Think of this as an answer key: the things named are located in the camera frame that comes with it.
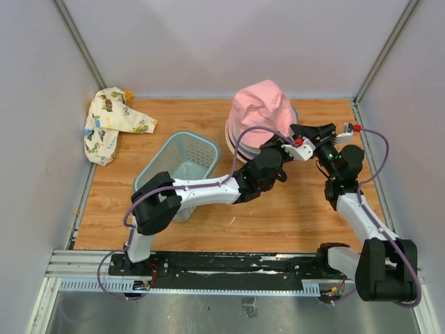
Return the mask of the light pink hat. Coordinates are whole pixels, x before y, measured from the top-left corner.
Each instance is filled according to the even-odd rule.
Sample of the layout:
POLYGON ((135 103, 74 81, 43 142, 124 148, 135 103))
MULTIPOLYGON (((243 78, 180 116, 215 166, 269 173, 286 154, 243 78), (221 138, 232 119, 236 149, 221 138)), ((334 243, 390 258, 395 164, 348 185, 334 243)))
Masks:
POLYGON ((281 88, 271 80, 252 84, 238 91, 229 113, 229 130, 237 139, 243 131, 262 126, 291 135, 290 125, 298 122, 298 113, 281 88))

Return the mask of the beige bucket hat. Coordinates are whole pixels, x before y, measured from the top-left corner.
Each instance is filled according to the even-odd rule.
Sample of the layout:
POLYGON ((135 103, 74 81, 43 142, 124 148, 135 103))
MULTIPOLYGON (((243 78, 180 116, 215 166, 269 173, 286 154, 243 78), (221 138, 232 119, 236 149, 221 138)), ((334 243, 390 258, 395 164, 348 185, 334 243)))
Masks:
MULTIPOLYGON (((229 121, 228 121, 228 120, 227 120, 226 123, 225 123, 225 141, 226 141, 227 147, 229 148, 230 152, 231 152, 232 154, 234 154, 236 144, 233 143, 233 140, 232 140, 232 138, 231 138, 231 135, 229 134, 229 121)), ((239 161, 243 162, 243 163, 249 162, 249 161, 246 161, 246 160, 244 160, 244 159, 241 159, 241 158, 238 156, 238 153, 239 153, 239 152, 243 152, 243 151, 238 149, 237 154, 236 154, 236 158, 237 158, 239 161)))

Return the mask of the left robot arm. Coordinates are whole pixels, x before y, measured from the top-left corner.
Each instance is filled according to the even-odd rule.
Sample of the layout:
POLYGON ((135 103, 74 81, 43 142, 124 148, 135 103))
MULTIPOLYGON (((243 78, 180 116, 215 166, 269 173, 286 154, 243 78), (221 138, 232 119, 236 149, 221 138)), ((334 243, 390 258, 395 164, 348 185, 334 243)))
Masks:
POLYGON ((154 236, 164 231, 173 218, 190 208, 212 204, 239 204, 270 191, 276 181, 285 182, 283 165, 294 158, 298 146, 274 136, 262 145, 260 153, 240 169, 222 177, 205 180, 173 179, 160 172, 131 197, 124 224, 131 216, 133 224, 125 248, 124 266, 139 276, 149 266, 154 236))

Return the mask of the khaki wide brim hat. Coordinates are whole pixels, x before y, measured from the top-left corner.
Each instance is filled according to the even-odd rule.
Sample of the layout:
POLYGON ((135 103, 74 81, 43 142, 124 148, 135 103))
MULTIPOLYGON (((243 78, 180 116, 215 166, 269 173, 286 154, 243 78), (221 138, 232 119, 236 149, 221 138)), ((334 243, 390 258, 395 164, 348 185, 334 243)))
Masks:
MULTIPOLYGON (((236 144, 236 142, 238 140, 238 136, 236 135, 235 128, 233 128, 232 125, 229 126, 229 134, 231 135, 233 143, 236 144)), ((253 153, 259 154, 259 152, 260 152, 259 148, 249 146, 248 144, 245 144, 243 141, 240 142, 238 148, 239 148, 239 150, 242 150, 243 152, 250 153, 250 154, 253 154, 253 153)))

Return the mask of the grey plastic laundry basket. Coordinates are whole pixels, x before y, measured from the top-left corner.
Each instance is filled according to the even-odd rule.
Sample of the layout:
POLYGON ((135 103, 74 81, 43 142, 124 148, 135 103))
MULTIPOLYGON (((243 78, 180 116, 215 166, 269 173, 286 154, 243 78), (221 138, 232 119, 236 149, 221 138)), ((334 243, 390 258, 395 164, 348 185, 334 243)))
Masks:
POLYGON ((150 163, 133 182, 139 190, 157 173, 167 171, 171 178, 201 180, 214 177, 220 159, 220 148, 211 139, 190 131, 176 132, 169 137, 150 163))

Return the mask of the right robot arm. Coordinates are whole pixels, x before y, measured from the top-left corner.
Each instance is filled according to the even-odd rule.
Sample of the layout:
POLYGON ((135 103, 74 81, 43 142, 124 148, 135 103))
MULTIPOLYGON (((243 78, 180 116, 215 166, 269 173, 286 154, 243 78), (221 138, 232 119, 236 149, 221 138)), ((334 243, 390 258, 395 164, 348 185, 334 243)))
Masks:
POLYGON ((322 278, 339 271, 353 277, 363 301, 389 301, 405 308, 420 304, 421 287, 417 277, 417 247, 410 239, 392 232, 367 203, 358 175, 363 169, 364 151, 350 144, 360 125, 347 123, 337 134, 333 124, 291 126, 293 138, 300 142, 295 158, 316 157, 327 171, 325 198, 353 228, 362 242, 359 255, 345 246, 330 245, 327 254, 315 261, 322 278))

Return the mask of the pink bucket hat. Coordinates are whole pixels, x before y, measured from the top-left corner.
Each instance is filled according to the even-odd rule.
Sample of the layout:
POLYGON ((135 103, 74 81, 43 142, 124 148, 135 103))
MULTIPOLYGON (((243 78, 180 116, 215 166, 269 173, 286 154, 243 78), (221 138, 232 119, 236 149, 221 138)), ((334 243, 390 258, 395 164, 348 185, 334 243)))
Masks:
POLYGON ((253 160, 257 156, 257 154, 255 154, 255 153, 250 154, 250 153, 239 152, 238 156, 241 159, 244 159, 246 161, 251 161, 251 160, 253 160))

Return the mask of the blue bucket hat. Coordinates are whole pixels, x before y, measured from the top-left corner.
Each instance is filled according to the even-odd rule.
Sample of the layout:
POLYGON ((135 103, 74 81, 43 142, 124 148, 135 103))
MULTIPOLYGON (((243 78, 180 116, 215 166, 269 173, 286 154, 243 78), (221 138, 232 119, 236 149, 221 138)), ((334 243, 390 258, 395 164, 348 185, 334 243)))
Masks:
MULTIPOLYGON (((290 125, 298 122, 298 112, 291 106, 277 107, 268 110, 266 107, 254 107, 253 111, 233 107, 226 122, 227 140, 234 148, 241 133, 251 127, 260 126, 274 129, 280 134, 290 137, 292 131, 290 125)), ((241 138, 238 147, 238 156, 252 159, 257 156, 260 146, 265 144, 275 135, 264 129, 250 130, 241 138)))

